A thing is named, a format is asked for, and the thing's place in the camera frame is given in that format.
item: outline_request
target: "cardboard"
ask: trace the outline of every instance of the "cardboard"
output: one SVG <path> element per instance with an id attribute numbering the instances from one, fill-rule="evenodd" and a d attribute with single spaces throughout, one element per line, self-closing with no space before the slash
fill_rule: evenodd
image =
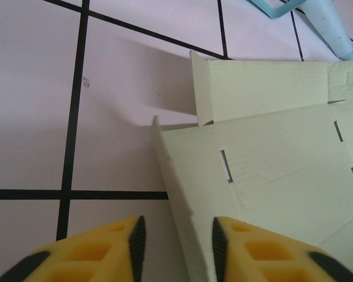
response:
<path id="1" fill-rule="evenodd" d="M 191 57 L 199 126 L 153 125 L 191 281 L 215 281 L 215 216 L 320 246 L 353 271 L 353 61 Z"/>

